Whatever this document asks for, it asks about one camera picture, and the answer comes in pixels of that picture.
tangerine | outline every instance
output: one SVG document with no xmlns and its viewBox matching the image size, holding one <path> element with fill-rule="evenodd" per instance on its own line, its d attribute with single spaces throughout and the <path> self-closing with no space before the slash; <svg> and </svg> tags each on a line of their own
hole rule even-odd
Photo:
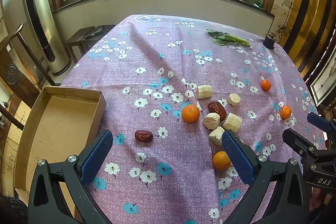
<svg viewBox="0 0 336 224">
<path fill-rule="evenodd" d="M 216 169 L 225 170 L 229 168 L 231 160 L 225 151 L 219 151 L 214 154 L 212 158 L 212 164 Z"/>
<path fill-rule="evenodd" d="M 292 109 L 290 106 L 288 105 L 284 105 L 281 109 L 280 109 L 280 116 L 283 119 L 288 119 L 290 116 L 292 115 Z"/>
<path fill-rule="evenodd" d="M 260 86 L 263 90 L 265 91 L 269 91 L 271 89 L 271 82 L 267 79 L 264 79 L 263 81 L 261 81 Z"/>
<path fill-rule="evenodd" d="M 181 116 L 185 122 L 197 122 L 200 117 L 200 111 L 195 105 L 187 105 L 182 109 Z"/>
</svg>

